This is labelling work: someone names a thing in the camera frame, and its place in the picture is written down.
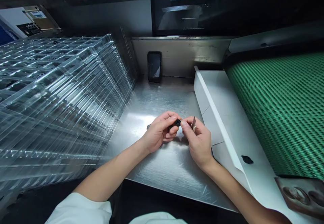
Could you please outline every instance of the metal tool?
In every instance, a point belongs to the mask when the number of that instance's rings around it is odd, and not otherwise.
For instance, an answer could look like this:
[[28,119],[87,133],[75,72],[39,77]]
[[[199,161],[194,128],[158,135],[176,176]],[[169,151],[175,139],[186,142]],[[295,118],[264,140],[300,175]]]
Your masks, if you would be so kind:
[[193,121],[192,121],[190,127],[192,128],[193,132],[195,132],[195,130],[196,130],[196,118],[195,118],[195,116],[193,117]]

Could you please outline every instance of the white panel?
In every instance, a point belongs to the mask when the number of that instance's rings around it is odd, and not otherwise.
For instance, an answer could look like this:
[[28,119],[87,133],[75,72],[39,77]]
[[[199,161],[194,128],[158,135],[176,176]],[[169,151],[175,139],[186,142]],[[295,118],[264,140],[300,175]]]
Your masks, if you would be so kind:
[[14,32],[18,37],[27,37],[17,25],[31,23],[28,17],[22,12],[24,8],[10,8],[0,10],[0,19]]

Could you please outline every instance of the black rubber piece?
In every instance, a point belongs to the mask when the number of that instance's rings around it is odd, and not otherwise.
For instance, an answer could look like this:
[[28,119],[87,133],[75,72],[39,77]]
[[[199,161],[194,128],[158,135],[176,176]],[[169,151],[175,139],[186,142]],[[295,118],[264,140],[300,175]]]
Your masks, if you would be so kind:
[[174,123],[174,124],[175,124],[176,126],[178,126],[178,127],[179,127],[179,126],[180,126],[180,124],[181,124],[181,120],[178,120],[178,119],[177,119],[177,120],[175,121],[175,123]]
[[248,157],[248,156],[242,156],[242,158],[243,158],[243,161],[245,163],[247,163],[247,164],[253,164],[254,163],[254,161],[252,161],[252,159],[250,157]]

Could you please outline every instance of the conveyor belt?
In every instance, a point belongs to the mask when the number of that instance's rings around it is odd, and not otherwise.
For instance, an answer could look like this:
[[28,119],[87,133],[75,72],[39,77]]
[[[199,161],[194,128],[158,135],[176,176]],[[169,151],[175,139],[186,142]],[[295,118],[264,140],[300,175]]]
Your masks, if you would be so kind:
[[324,52],[226,70],[278,176],[324,180]]

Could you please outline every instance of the right hand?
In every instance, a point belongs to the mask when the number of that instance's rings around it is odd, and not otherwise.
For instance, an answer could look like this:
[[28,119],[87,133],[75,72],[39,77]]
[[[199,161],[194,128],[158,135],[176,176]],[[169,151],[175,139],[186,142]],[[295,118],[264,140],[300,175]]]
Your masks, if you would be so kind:
[[211,155],[211,133],[206,126],[196,118],[196,130],[193,132],[190,125],[193,117],[181,121],[182,132],[189,141],[189,150],[192,158],[200,169],[204,168],[213,160]]

